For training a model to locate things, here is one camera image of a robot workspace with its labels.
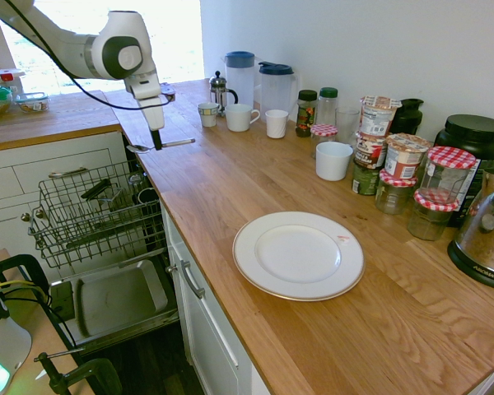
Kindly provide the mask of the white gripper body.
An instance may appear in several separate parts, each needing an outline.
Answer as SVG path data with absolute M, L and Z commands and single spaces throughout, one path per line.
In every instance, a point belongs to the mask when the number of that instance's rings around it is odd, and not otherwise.
M 125 79 L 125 86 L 142 111 L 148 127 L 158 131 L 165 125 L 161 84 L 155 72 L 135 74 Z

